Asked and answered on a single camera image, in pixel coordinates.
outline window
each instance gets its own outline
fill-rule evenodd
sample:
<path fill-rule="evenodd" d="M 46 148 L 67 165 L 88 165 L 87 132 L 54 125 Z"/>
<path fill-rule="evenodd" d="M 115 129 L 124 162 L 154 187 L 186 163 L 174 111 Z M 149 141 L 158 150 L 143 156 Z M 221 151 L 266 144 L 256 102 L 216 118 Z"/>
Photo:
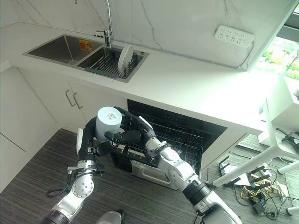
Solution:
<path fill-rule="evenodd" d="M 254 69 L 299 80 L 299 5 Z"/>

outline orange label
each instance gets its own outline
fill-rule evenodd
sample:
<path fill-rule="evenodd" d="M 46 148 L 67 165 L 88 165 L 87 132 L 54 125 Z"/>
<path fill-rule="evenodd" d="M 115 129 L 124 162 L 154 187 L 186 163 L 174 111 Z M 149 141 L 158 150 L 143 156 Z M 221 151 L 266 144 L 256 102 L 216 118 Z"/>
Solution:
<path fill-rule="evenodd" d="M 81 50 L 85 50 L 85 51 L 88 51 L 88 52 L 93 51 L 93 45 L 90 41 L 79 40 L 79 45 L 80 45 Z"/>

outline dishwasher door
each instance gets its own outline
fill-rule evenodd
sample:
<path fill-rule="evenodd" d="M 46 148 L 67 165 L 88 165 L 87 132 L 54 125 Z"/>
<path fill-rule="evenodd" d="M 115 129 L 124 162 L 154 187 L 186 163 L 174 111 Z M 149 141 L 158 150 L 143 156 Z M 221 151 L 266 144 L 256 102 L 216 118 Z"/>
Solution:
<path fill-rule="evenodd" d="M 164 187 L 177 190 L 178 188 L 166 177 L 165 173 L 160 169 L 148 166 L 146 164 L 131 160 L 132 175 L 138 176 L 147 181 L 157 183 Z"/>

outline table leg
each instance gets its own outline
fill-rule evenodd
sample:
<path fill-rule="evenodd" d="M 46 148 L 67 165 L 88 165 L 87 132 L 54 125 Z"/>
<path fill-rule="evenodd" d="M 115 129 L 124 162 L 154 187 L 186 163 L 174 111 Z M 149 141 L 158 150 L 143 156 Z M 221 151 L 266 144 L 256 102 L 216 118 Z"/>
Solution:
<path fill-rule="evenodd" d="M 226 184 L 231 180 L 234 180 L 238 176 L 257 168 L 259 165 L 268 162 L 269 160 L 277 156 L 280 156 L 280 154 L 281 150 L 277 146 L 272 145 L 263 152 L 261 152 L 259 155 L 253 157 L 248 162 L 234 169 L 232 172 L 225 174 L 217 180 L 213 181 L 213 185 L 219 187 L 223 184 Z"/>
<path fill-rule="evenodd" d="M 287 208 L 286 212 L 290 215 L 299 214 L 299 206 Z"/>
<path fill-rule="evenodd" d="M 290 165 L 279 168 L 277 171 L 280 174 L 284 174 L 285 172 L 289 172 L 290 170 L 297 169 L 297 168 L 299 168 L 299 161 L 293 162 Z"/>

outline silver cabinet handle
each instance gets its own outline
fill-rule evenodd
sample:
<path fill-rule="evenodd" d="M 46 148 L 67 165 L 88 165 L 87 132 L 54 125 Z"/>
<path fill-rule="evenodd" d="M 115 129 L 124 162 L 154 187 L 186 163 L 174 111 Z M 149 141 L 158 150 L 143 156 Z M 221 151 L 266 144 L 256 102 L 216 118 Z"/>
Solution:
<path fill-rule="evenodd" d="M 71 106 L 74 106 L 74 105 L 76 105 L 76 104 L 72 104 L 72 103 L 71 103 L 71 100 L 70 100 L 70 98 L 69 98 L 69 96 L 67 95 L 67 93 L 68 93 L 69 91 L 70 91 L 70 90 L 67 90 L 67 91 L 65 91 L 64 93 L 65 93 L 65 96 L 66 96 L 67 100 L 69 101 L 70 105 L 71 105 Z"/>
<path fill-rule="evenodd" d="M 77 94 L 77 92 L 75 92 L 75 93 L 73 94 L 73 97 L 74 97 L 74 100 L 75 100 L 75 102 L 76 102 L 76 104 L 77 104 L 78 109 L 81 109 L 83 106 L 80 106 L 80 105 L 78 104 L 78 101 L 77 101 L 77 99 L 76 99 L 76 94 Z"/>

